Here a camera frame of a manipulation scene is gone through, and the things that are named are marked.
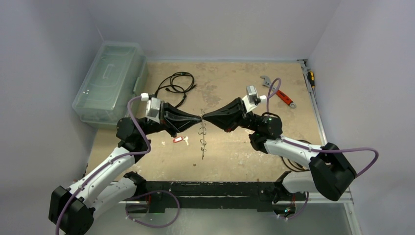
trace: wooden table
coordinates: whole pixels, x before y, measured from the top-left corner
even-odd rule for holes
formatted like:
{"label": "wooden table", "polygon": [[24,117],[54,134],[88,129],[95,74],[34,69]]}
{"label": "wooden table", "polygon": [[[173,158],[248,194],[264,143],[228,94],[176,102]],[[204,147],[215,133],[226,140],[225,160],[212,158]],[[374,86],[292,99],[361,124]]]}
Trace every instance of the wooden table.
{"label": "wooden table", "polygon": [[[268,88],[262,86],[260,76],[267,75],[271,79],[280,77],[280,89],[297,104],[297,108],[292,109],[277,96],[270,100],[270,112],[282,119],[283,134],[321,144],[313,106],[297,63],[150,62],[148,68],[144,92],[151,94],[163,79],[175,72],[186,71],[194,75],[197,86],[187,94],[180,109],[195,115],[199,115],[201,109],[211,112],[237,97],[245,96],[248,85],[254,85],[260,95],[267,94]],[[190,79],[177,78],[176,83],[187,87]],[[179,103],[182,97],[167,91],[160,91],[158,95],[158,98],[172,105]],[[137,117],[144,116],[144,108],[145,102],[142,102]],[[254,112],[262,114],[265,110],[266,105],[262,104]],[[178,134],[188,136],[189,146],[184,141],[173,143],[166,132],[149,135],[152,151],[125,172],[136,171],[146,180],[155,181],[275,181],[287,170],[279,156],[252,149],[249,130],[237,128],[225,133],[208,122],[205,135],[207,151],[202,160],[200,127],[195,125]],[[107,158],[118,142],[115,131],[99,130],[87,173]]]}

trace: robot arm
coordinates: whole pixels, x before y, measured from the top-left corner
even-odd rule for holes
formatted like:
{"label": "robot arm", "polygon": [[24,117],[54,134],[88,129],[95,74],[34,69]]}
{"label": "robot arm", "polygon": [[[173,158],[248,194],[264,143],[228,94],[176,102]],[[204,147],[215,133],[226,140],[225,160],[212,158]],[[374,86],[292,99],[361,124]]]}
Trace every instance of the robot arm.
{"label": "robot arm", "polygon": [[[145,135],[166,131],[172,137],[201,122],[200,116],[188,114],[169,103],[142,94],[147,100],[146,118],[137,119]],[[122,118],[117,124],[116,136],[121,139],[113,152],[93,171],[78,182],[63,188],[56,188],[51,197],[49,220],[57,223],[65,204],[71,197],[68,208],[60,221],[60,229],[68,234],[84,234],[91,227],[94,219],[119,201],[141,194],[138,192],[143,178],[134,173],[127,173],[120,181],[110,183],[123,171],[138,162],[144,155],[129,155],[147,149],[143,136],[129,117]]]}
{"label": "robot arm", "polygon": [[309,172],[291,172],[285,176],[282,184],[288,192],[318,191],[327,199],[337,201],[356,178],[356,171],[342,153],[312,151],[336,150],[336,145],[320,146],[292,140],[282,135],[282,122],[277,115],[254,114],[252,110],[264,100],[266,97],[258,96],[256,89],[248,86],[244,98],[203,115],[203,119],[225,132],[238,126],[250,129],[254,131],[249,135],[250,143],[256,151],[279,155],[308,167]]}

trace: container lid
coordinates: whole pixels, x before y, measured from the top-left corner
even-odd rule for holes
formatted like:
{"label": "container lid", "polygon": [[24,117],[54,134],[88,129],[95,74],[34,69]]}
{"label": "container lid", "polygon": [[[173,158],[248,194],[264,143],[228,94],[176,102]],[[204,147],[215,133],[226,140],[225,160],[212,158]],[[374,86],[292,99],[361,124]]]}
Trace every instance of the container lid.
{"label": "container lid", "polygon": [[137,47],[104,44],[74,101],[76,109],[113,110]]}

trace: black metal base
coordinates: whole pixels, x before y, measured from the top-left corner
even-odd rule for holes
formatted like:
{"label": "black metal base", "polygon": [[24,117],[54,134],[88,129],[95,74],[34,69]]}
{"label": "black metal base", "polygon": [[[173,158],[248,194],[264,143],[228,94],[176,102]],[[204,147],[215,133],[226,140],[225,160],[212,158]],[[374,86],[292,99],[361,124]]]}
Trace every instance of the black metal base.
{"label": "black metal base", "polygon": [[[137,185],[136,196],[145,192],[166,190],[178,198],[181,208],[256,209],[258,212],[272,212],[276,209],[273,203],[292,199],[293,194],[285,191],[281,184],[286,174],[288,172],[276,182],[143,182],[141,180]],[[129,172],[126,176],[130,179],[134,177],[135,180],[140,177],[134,172]],[[296,193],[295,196],[297,201],[305,200],[304,193]],[[166,208],[176,207],[176,201],[169,195],[163,193],[151,195],[150,213],[163,213]]]}
{"label": "black metal base", "polygon": [[[53,191],[48,217],[54,224],[58,221],[59,214],[71,196],[72,194],[69,190],[64,189],[62,186],[57,187]],[[93,212],[94,208],[88,209],[81,199],[74,199],[62,218],[60,229],[70,235],[85,234],[93,223]]]}

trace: screwdriver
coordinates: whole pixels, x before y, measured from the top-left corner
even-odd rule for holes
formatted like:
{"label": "screwdriver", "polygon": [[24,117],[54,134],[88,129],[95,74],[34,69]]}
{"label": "screwdriver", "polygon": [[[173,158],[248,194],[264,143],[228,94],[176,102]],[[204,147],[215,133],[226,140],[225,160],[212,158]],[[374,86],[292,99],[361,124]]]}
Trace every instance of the screwdriver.
{"label": "screwdriver", "polygon": [[314,81],[314,73],[312,71],[309,71],[307,73],[307,79],[308,79],[308,82],[310,83],[311,90],[313,91],[313,95],[314,97],[316,97],[316,91],[315,91],[316,84]]}

